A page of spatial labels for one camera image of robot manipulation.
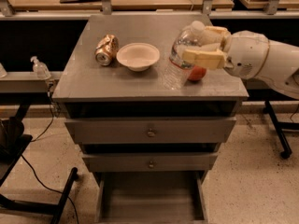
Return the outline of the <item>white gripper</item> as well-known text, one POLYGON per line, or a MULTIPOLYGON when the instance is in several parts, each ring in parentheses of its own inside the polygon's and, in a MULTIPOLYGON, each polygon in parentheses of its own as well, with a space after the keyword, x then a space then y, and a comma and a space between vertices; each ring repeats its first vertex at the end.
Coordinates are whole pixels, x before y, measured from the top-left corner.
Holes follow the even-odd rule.
POLYGON ((265 35, 250 31, 241 31, 231 35, 225 27, 206 26, 200 38, 200 43, 202 45, 222 44, 225 39, 226 43, 223 51, 227 54, 227 59, 226 54, 221 50, 201 51, 190 49, 183 51, 182 59, 187 63, 210 70, 224 67, 224 70, 234 77, 243 79, 255 77, 263 67, 267 57, 269 39, 265 35))

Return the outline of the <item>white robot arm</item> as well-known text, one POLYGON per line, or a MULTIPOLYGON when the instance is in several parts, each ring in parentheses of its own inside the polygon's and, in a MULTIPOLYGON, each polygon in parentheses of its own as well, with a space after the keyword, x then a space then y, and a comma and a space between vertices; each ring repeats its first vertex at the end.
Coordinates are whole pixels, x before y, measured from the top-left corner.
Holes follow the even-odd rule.
MULTIPOLYGON (((204 41, 210 41, 207 33, 204 41)), ((299 48, 251 31, 226 34, 221 42, 191 46, 181 52, 184 62, 234 77, 263 81, 269 88, 299 99, 299 48)))

